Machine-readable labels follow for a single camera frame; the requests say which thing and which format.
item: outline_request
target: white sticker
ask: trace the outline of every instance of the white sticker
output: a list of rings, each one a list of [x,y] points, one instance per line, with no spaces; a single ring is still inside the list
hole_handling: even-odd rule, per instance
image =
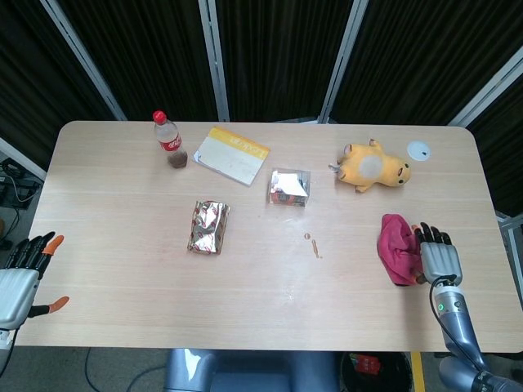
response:
[[[410,157],[415,161],[426,161],[431,157],[431,148],[422,141],[411,141],[407,147],[407,151]]]

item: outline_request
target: pikachu plush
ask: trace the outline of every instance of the pikachu plush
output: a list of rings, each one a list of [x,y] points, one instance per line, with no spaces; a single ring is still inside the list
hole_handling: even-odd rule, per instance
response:
[[[337,178],[364,192],[374,183],[400,186],[410,179],[410,166],[401,158],[386,155],[382,146],[371,139],[369,145],[346,145],[345,156],[335,167]]]

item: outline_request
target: black curtain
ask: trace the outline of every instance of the black curtain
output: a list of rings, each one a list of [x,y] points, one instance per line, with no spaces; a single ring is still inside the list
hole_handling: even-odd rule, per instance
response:
[[[231,121],[320,114],[351,1],[217,0]]]
[[[0,2],[0,75],[0,136],[44,169],[66,123],[114,119],[40,2]]]
[[[60,0],[129,120],[217,119],[197,0]]]
[[[476,138],[494,207],[509,216],[523,212],[523,76],[468,129]]]
[[[331,118],[446,125],[523,44],[516,0],[371,1]]]

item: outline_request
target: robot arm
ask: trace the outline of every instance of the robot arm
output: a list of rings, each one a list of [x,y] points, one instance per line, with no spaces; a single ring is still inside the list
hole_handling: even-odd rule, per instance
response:
[[[53,313],[63,307],[69,298],[64,296],[51,305],[33,306],[38,285],[56,248],[64,237],[59,235],[49,244],[55,233],[25,239],[13,249],[4,268],[0,269],[0,377],[5,372],[16,335],[28,317]],[[15,331],[10,340],[11,331]]]
[[[431,284],[432,312],[443,330],[445,346],[454,355],[441,361],[441,380],[458,392],[523,392],[523,385],[489,373],[465,296],[458,287],[463,273],[449,235],[426,223],[421,226],[414,228],[414,233],[421,244],[423,273]]]

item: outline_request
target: notebook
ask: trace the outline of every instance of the notebook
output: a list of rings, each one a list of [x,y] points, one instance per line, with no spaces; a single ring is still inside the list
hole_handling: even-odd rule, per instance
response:
[[[193,159],[215,172],[250,186],[269,154],[264,145],[214,127],[194,153]]]

